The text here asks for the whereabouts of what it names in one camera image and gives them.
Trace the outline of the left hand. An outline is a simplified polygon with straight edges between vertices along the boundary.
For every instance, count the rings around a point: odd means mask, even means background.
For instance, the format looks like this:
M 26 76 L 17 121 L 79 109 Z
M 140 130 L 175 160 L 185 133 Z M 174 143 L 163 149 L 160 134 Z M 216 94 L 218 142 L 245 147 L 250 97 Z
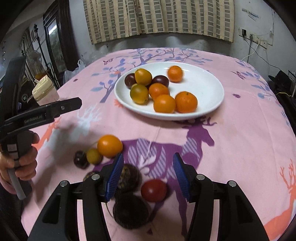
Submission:
M 37 154 L 37 149 L 34 146 L 31 146 L 30 150 L 25 155 L 20 157 L 20 166 L 15 171 L 16 176 L 20 178 L 20 180 L 30 181 L 36 176 Z M 8 153 L 4 152 L 1 147 L 1 185 L 10 194 L 16 194 L 8 174 L 8 169 L 14 168 L 14 165 L 14 160 L 9 156 Z

